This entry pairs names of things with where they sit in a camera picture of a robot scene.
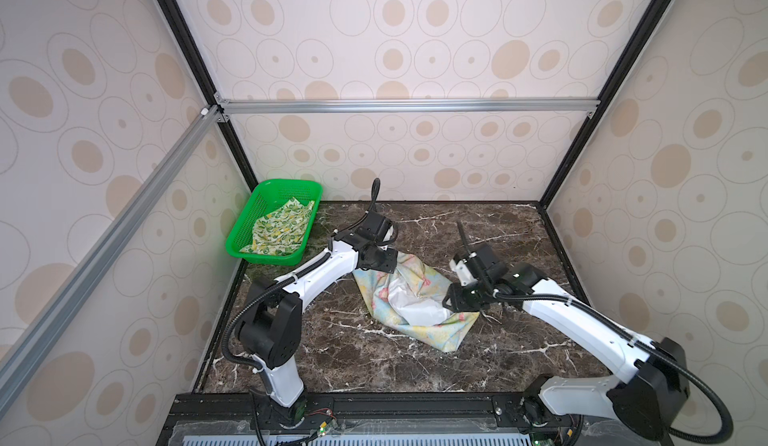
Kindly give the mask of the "pastel floral skirt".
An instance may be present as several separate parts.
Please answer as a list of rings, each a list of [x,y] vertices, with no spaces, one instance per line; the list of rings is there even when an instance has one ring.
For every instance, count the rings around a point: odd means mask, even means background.
[[[457,351],[479,317],[445,308],[451,281],[413,254],[400,252],[393,273],[357,269],[353,276],[375,320],[441,352]]]

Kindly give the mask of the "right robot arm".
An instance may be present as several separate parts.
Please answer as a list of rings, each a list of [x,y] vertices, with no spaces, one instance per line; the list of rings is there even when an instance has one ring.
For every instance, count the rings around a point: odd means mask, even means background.
[[[508,303],[546,322],[597,358],[609,375],[562,378],[541,375],[526,389],[521,407],[535,427],[555,416],[583,415],[620,421],[635,434],[662,445],[690,396],[681,370],[681,345],[655,342],[595,311],[562,289],[540,269],[508,266],[488,244],[464,248],[450,262],[457,282],[443,305],[453,312],[479,312]]]

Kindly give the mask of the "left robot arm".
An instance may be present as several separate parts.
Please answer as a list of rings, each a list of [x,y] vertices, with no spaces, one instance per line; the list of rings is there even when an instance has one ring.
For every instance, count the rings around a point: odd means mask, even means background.
[[[293,271],[251,285],[243,309],[227,325],[224,357],[253,369],[267,396],[291,409],[303,400],[295,354],[302,337],[303,311],[320,293],[356,270],[392,274],[398,251],[398,225],[368,209],[348,228],[336,230],[324,250]]]

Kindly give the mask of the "green yellow patterned skirt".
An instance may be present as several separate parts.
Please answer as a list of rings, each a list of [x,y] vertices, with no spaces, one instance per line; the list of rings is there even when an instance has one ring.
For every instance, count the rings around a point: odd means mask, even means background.
[[[241,253],[286,256],[296,252],[304,238],[315,201],[301,203],[295,197],[278,210],[257,218],[252,226],[252,240]]]

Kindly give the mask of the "green plastic basket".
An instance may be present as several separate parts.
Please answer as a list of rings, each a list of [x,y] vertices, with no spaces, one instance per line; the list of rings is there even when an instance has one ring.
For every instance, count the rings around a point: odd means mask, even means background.
[[[266,265],[296,265],[303,257],[306,248],[310,230],[312,228],[320,200],[323,196],[323,187],[320,183],[310,180],[299,179],[272,179],[259,184],[252,196],[246,202],[244,210],[241,212],[238,220],[235,222],[227,240],[227,252],[237,258],[244,259],[251,264]],[[315,206],[311,214],[308,228],[304,234],[303,242],[300,248],[286,256],[270,256],[241,253],[240,249],[252,240],[252,226],[257,218],[260,218],[272,211],[278,210],[284,203],[295,197],[303,204],[308,204],[310,200],[315,201]]]

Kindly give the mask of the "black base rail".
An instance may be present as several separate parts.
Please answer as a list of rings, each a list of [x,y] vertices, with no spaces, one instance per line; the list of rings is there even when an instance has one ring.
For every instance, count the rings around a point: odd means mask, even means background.
[[[160,445],[643,445],[617,420],[545,414],[518,393],[308,393],[286,408],[248,393],[177,396]]]

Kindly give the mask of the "horizontal aluminium rail back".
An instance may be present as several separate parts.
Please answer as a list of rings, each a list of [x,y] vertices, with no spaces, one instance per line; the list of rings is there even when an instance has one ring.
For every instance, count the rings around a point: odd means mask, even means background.
[[[420,100],[223,100],[233,114],[594,112],[598,98],[420,98]]]

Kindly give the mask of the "left black frame post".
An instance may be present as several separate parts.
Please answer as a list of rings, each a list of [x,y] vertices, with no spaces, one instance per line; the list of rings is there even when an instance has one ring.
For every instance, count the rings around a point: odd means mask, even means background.
[[[222,102],[220,102],[217,97],[218,90],[212,80],[201,50],[198,48],[198,44],[192,36],[192,31],[186,22],[186,18],[178,1],[156,0],[156,2],[206,104],[208,106],[222,106]],[[219,131],[221,132],[246,185],[250,191],[253,191],[256,186],[258,186],[259,181],[234,125],[224,113],[221,115],[222,120],[218,120],[217,122]]]

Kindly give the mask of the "black frame post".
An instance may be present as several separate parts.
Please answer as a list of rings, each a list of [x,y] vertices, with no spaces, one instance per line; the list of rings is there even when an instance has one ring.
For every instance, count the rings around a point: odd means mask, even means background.
[[[212,80],[201,50],[198,48],[198,44],[192,36],[192,31],[186,22],[186,18],[178,1],[156,0],[156,2],[206,104],[208,106],[222,106],[222,102],[220,102],[217,97],[218,90]],[[253,191],[256,186],[258,186],[259,181],[234,125],[224,113],[221,115],[222,120],[218,120],[217,122],[219,131],[221,132],[246,185],[250,191]]]
[[[647,8],[643,11],[636,28],[634,28],[624,50],[622,50],[611,74],[609,74],[606,84],[604,84],[599,92],[599,96],[597,96],[599,104],[596,110],[587,116],[582,126],[578,129],[572,144],[569,146],[562,162],[560,162],[550,184],[548,184],[544,191],[539,202],[539,209],[541,211],[548,210],[549,206],[554,202],[567,176],[570,174],[582,151],[586,148],[599,122],[606,114],[609,106],[611,106],[625,80],[627,80],[632,68],[634,68],[638,58],[640,58],[643,50],[645,50],[648,42],[650,42],[655,30],[661,24],[664,14],[666,14],[673,1],[650,0]]]

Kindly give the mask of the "right black frame post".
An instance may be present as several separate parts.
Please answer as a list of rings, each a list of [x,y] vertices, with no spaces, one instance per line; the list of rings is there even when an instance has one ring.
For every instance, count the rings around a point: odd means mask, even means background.
[[[609,74],[606,84],[604,84],[599,92],[599,96],[597,96],[599,104],[596,110],[587,116],[582,126],[578,129],[572,144],[569,146],[562,162],[560,162],[550,184],[548,184],[544,191],[539,202],[539,209],[541,211],[548,210],[549,206],[554,202],[567,176],[570,174],[582,151],[586,148],[599,122],[606,114],[609,106],[611,106],[625,80],[627,80],[632,68],[634,68],[638,58],[640,58],[643,50],[645,50],[648,42],[650,42],[655,30],[661,24],[664,14],[666,14],[673,1],[650,0],[647,8],[643,11],[636,28],[634,28],[624,50],[622,50],[611,74]]]

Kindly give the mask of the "diagonal aluminium rail left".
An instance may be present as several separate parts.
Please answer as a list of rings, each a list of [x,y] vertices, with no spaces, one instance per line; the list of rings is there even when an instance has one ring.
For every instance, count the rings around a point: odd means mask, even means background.
[[[207,106],[185,130],[172,150],[142,183],[128,206],[112,222],[62,288],[51,298],[1,364],[1,414],[6,415],[34,373],[100,284],[109,268],[146,220],[152,208],[211,126],[220,106]]]

